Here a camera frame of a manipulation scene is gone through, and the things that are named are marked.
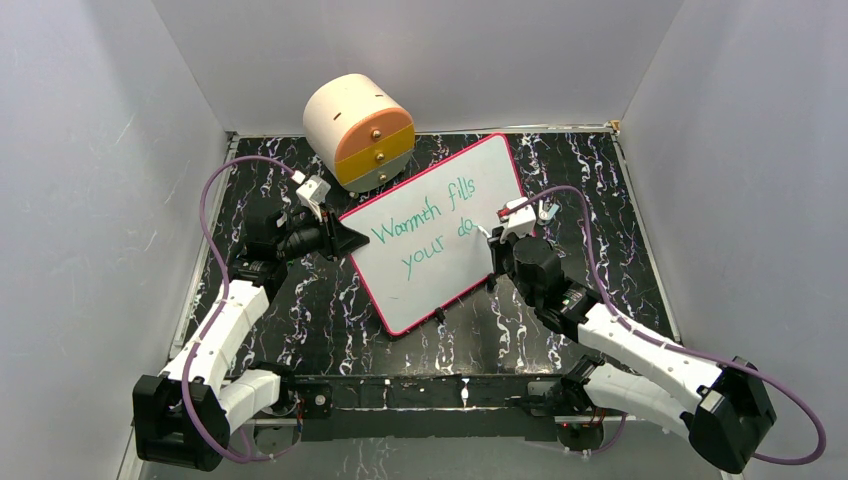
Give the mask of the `pink framed whiteboard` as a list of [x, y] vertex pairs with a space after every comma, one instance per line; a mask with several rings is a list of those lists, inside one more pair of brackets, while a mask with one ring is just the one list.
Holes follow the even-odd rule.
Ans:
[[497, 211], [524, 196], [508, 140], [490, 135], [344, 214], [370, 238], [351, 256], [385, 329], [406, 333], [486, 280]]

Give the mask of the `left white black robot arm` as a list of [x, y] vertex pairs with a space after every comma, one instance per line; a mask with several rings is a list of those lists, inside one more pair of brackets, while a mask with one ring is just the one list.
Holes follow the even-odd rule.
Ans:
[[265, 409], [286, 416], [303, 400], [292, 370], [280, 364], [255, 362], [227, 380], [241, 344], [281, 291], [291, 262], [312, 254], [337, 261], [369, 242], [324, 206], [248, 220], [207, 316], [160, 373], [141, 376], [133, 388], [138, 458], [200, 471], [223, 459], [255, 461], [250, 450], [231, 449], [232, 434]]

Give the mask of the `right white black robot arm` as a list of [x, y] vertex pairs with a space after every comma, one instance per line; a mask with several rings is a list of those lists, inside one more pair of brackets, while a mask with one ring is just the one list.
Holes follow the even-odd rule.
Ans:
[[776, 413], [755, 367], [740, 357], [699, 359], [626, 319], [596, 290], [568, 277], [552, 245], [532, 235], [488, 238], [493, 272], [506, 276], [552, 332], [624, 364], [581, 360], [556, 387], [577, 414], [627, 412], [685, 438], [712, 466], [741, 473]]

